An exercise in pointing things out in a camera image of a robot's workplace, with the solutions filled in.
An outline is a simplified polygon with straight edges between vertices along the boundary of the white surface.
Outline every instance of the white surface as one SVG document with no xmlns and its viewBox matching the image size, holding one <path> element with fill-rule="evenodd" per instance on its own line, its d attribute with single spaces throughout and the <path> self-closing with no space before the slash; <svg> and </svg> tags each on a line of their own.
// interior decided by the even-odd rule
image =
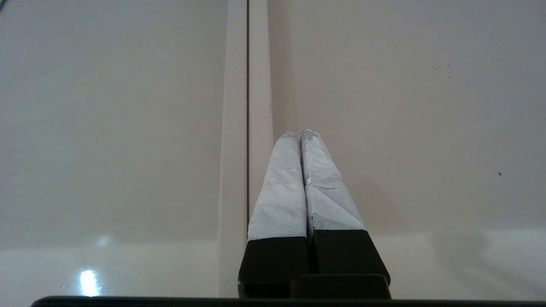
<svg viewBox="0 0 546 307">
<path fill-rule="evenodd" d="M 248 224 L 248 240 L 307 237 L 307 208 L 300 150 L 294 133 L 273 147 L 262 190 Z"/>
<path fill-rule="evenodd" d="M 357 206 L 320 135 L 303 129 L 300 144 L 310 232 L 315 229 L 365 229 Z"/>
<path fill-rule="evenodd" d="M 1 306 L 216 296 L 226 23 L 224 1 L 7 3 Z"/>
<path fill-rule="evenodd" d="M 546 299 L 545 13 L 269 2 L 275 135 L 321 134 L 394 298 Z"/>
<path fill-rule="evenodd" d="M 267 0 L 248 3 L 248 214 L 252 216 L 273 150 Z"/>
<path fill-rule="evenodd" d="M 237 297 L 247 232 L 247 1 L 229 0 L 220 156 L 218 296 Z"/>
</svg>

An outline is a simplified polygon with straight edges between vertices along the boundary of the black plastic part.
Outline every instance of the black plastic part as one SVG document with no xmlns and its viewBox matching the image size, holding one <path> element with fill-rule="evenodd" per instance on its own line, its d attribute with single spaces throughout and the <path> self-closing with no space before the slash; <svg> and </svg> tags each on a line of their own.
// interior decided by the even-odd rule
<svg viewBox="0 0 546 307">
<path fill-rule="evenodd" d="M 251 240 L 239 270 L 239 297 L 288 298 L 290 282 L 308 273 L 307 238 Z"/>
<path fill-rule="evenodd" d="M 367 231 L 315 230 L 311 240 L 313 274 L 379 274 L 390 285 L 390 275 Z"/>
<path fill-rule="evenodd" d="M 46 297 L 32 307 L 546 307 L 546 302 L 486 300 L 324 300 L 161 297 Z"/>
<path fill-rule="evenodd" d="M 307 274 L 290 285 L 291 298 L 390 299 L 389 285 L 380 274 Z"/>
</svg>

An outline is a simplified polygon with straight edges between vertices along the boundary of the glossy white countertop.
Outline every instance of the glossy white countertop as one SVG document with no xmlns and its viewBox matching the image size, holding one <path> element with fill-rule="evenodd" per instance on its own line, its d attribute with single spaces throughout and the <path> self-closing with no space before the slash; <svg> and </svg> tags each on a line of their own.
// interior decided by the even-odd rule
<svg viewBox="0 0 546 307">
<path fill-rule="evenodd" d="M 321 134 L 394 298 L 546 299 L 544 1 L 270 1 L 275 138 Z"/>
<path fill-rule="evenodd" d="M 7 3 L 1 306 L 217 295 L 226 22 L 225 1 Z"/>
</svg>

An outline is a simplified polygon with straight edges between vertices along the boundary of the white panel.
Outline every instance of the white panel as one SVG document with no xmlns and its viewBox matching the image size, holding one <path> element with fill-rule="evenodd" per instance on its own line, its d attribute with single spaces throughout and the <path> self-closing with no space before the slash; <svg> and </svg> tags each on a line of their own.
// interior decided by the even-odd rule
<svg viewBox="0 0 546 307">
<path fill-rule="evenodd" d="M 237 297 L 247 231 L 247 7 L 230 0 L 225 46 L 224 111 L 218 222 L 218 296 Z"/>
<path fill-rule="evenodd" d="M 227 12 L 226 1 L 201 0 L 6 4 L 1 306 L 217 295 Z M 246 95 L 246 77 L 225 91 L 241 87 Z M 235 139 L 246 135 L 242 103 Z M 245 155 L 234 163 L 244 191 L 245 165 Z M 242 253 L 246 216 L 238 221 Z"/>
<path fill-rule="evenodd" d="M 267 0 L 250 1 L 248 18 L 248 213 L 252 216 L 274 143 Z"/>
<path fill-rule="evenodd" d="M 269 2 L 275 136 L 321 134 L 394 298 L 545 298 L 545 14 Z"/>
</svg>

